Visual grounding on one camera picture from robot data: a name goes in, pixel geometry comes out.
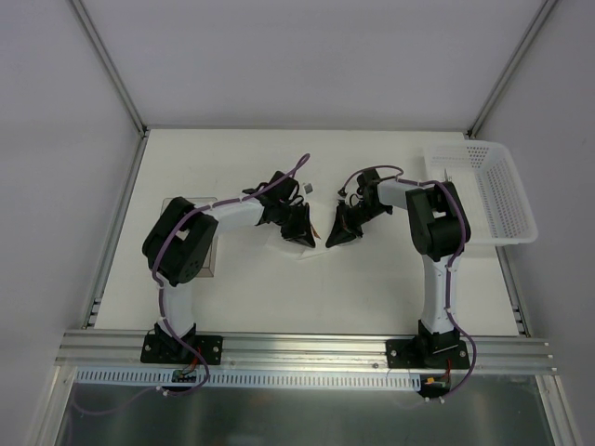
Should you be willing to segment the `white paper napkin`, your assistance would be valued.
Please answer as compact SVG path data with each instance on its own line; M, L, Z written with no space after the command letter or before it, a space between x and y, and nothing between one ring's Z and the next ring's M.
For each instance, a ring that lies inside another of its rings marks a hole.
M265 247L276 254L287 256L292 260L306 260L328 253L323 240L315 239L315 246L309 247L299 243L285 241L279 232L272 232L268 237Z

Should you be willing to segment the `gold spoon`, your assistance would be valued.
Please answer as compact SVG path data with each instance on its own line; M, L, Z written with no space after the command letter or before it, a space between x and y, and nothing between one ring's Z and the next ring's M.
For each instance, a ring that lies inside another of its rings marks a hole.
M318 231L316 230L316 228L313 225L311 225L311 232L315 239L318 239L318 240L322 239L320 234L318 233Z

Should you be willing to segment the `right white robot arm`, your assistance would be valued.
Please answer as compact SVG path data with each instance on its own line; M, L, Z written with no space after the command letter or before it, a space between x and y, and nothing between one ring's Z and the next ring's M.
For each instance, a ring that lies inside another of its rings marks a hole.
M407 213L412 242L423 261L424 305L417 334L385 343L388 366L468 370L471 356L467 336L456 322L455 300L456 272L471 232L455 185L381 177L375 167L352 176L358 184L358 202L348 203L346 189L339 190L335 221L325 246L362 238L363 224L400 208Z

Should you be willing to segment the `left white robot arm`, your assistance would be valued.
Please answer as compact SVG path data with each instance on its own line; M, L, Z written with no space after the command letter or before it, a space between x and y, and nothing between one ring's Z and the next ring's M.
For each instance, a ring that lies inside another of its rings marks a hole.
M159 318L145 335L142 362L182 364L197 355L211 364L217 361L213 353L201 351L203 343L192 316L192 281L219 235L263 224L277 225L287 242L315 246L310 206L291 174L277 171L270 181L226 201L202 205L184 197L170 201L141 248L159 290Z

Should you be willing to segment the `clear plastic utensil tray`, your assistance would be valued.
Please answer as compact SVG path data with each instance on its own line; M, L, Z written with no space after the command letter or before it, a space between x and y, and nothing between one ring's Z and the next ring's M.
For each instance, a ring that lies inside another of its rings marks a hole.
M197 203L182 197L163 201L161 216L166 221L164 238L182 218L196 209L196 205ZM158 268L168 282L187 283L197 276L206 275L206 271L211 268L217 226L218 223L212 216L199 212L176 231Z

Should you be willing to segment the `white perforated plastic basket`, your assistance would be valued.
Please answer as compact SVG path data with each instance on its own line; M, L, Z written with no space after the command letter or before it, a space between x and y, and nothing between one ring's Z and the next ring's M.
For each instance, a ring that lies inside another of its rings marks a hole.
M484 140L442 143L424 149L430 179L454 183L470 224L470 243L533 243L536 221L509 150Z

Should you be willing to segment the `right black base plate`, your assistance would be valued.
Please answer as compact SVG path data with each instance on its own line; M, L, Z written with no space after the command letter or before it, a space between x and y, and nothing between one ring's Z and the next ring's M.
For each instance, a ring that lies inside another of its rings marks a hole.
M447 369L468 370L469 353L464 341L456 347L432 352L420 338L389 339L385 343L390 369Z

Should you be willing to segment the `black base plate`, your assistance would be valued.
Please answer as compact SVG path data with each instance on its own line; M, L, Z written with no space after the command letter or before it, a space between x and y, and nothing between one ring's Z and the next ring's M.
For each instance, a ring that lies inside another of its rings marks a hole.
M447 369L468 370L469 353L464 341L456 347L432 352L420 338L389 339L385 343L390 369Z
M220 365L223 352L222 336L195 334L184 336L183 340L198 352L208 365ZM146 364L189 365L194 358L193 353L168 335L162 338L155 333L148 333L144 337L139 360Z

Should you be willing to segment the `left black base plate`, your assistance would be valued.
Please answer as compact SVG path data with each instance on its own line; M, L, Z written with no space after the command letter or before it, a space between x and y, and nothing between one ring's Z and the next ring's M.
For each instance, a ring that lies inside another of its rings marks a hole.
M195 334L184 336L183 340L198 352L208 365L220 365L223 352L222 336ZM148 333L144 337L139 360L146 364L189 365L194 358L193 353L168 335L162 338L155 333Z

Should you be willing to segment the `aluminium mounting rail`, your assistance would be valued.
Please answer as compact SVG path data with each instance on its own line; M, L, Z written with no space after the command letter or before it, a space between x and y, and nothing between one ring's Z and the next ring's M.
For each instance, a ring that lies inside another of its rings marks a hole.
M145 333L138 330L68 330L57 365L136 366ZM385 372L386 335L226 333L222 369L262 371ZM555 375L559 364L544 339L479 336L479 374Z

